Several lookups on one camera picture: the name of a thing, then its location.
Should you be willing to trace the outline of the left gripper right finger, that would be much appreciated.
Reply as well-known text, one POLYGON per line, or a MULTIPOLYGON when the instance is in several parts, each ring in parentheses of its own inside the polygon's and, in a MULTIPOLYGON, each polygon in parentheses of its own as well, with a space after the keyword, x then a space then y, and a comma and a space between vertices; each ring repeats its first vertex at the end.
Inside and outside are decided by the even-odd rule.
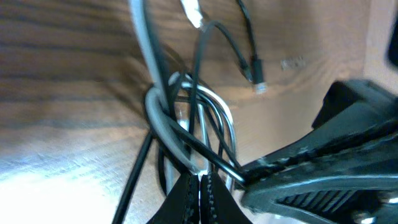
POLYGON ((200 182, 200 221, 202 224, 251 224, 225 184, 215 172, 200 182))

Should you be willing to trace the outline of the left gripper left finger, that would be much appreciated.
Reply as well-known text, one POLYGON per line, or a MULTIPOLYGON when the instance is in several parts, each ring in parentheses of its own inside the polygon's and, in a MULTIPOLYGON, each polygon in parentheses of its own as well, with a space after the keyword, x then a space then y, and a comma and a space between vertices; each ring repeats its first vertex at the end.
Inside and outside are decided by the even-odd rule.
POLYGON ((182 174, 147 224, 199 224, 199 180, 182 174))

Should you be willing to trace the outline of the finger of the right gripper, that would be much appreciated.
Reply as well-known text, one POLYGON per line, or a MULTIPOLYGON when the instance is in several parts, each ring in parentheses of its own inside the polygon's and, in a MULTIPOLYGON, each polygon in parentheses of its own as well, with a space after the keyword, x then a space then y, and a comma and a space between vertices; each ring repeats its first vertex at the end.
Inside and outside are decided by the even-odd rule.
POLYGON ((241 199, 254 213, 273 213, 307 223, 397 223, 396 180, 320 180, 247 190, 241 199))

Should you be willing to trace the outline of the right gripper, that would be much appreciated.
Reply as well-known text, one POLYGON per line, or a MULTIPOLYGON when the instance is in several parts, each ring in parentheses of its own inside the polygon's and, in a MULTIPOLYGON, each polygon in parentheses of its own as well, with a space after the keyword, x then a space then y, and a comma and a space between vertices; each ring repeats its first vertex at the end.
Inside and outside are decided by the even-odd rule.
POLYGON ((396 133, 397 95, 371 80, 335 81, 312 128, 299 140, 243 166, 245 186, 396 133))

